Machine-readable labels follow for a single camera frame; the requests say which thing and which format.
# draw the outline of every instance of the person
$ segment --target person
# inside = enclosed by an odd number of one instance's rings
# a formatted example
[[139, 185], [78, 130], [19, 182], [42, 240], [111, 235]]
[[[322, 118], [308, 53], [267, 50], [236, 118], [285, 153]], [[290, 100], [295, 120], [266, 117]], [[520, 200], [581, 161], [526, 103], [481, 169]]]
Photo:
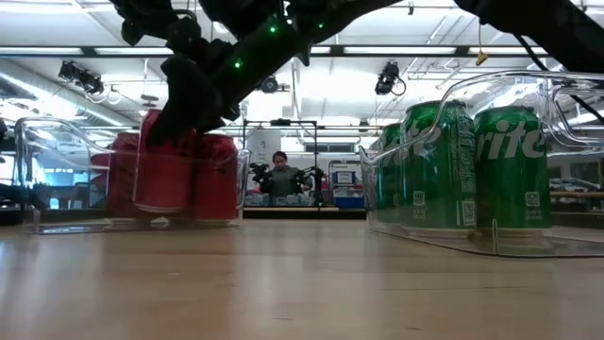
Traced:
[[[6, 123], [0, 118], [0, 144], [4, 141], [4, 136], [8, 132]], [[0, 155], [0, 163], [6, 161]], [[34, 206], [38, 210], [45, 210], [46, 205], [40, 200], [40, 198], [31, 189], [24, 189], [16, 185], [7, 185], [0, 183], [0, 198], [9, 200], [12, 203], [26, 202], [28, 205]]]
[[[283, 151], [277, 151], [273, 155], [273, 164], [275, 167], [271, 170], [271, 185], [268, 194], [271, 197], [286, 197], [296, 194], [294, 177], [300, 170], [288, 165], [287, 154]], [[304, 191], [310, 190], [312, 180], [307, 178], [302, 187]]]

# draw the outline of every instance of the wooden table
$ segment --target wooden table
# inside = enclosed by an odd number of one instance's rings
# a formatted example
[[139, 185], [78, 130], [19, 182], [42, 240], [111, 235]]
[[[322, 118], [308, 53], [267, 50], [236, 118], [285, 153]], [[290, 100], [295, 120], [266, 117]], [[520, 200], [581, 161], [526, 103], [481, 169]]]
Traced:
[[2, 340], [601, 339], [604, 261], [511, 261], [356, 221], [20, 235]]

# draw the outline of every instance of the clear plastic bin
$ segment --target clear plastic bin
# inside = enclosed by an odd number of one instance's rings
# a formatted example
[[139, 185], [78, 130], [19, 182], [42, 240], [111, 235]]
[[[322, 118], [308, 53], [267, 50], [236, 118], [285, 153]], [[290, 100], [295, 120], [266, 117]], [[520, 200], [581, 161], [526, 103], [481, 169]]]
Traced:
[[223, 228], [243, 218], [247, 150], [201, 159], [139, 154], [132, 132], [106, 149], [49, 118], [22, 119], [15, 130], [17, 182], [48, 207], [25, 212], [27, 233]]
[[604, 76], [505, 72], [361, 151], [372, 230], [474, 253], [604, 256]]

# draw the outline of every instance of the green soda can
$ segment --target green soda can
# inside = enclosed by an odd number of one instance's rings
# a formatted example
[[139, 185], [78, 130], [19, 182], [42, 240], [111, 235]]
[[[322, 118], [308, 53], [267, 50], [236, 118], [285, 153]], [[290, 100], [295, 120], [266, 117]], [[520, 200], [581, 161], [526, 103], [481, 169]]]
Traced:
[[[407, 109], [404, 141], [426, 135], [440, 101]], [[403, 157], [402, 207], [411, 231], [465, 237], [476, 227], [476, 144], [465, 104], [445, 104], [432, 135], [412, 144]]]
[[510, 106], [479, 113], [478, 226], [499, 235], [529, 236], [551, 228], [551, 202], [543, 124], [531, 108]]
[[[390, 124], [382, 129], [379, 151], [387, 152], [400, 146], [401, 125]], [[398, 224], [400, 197], [400, 159], [398, 152], [385, 156], [379, 161], [377, 187], [377, 220], [388, 224]]]

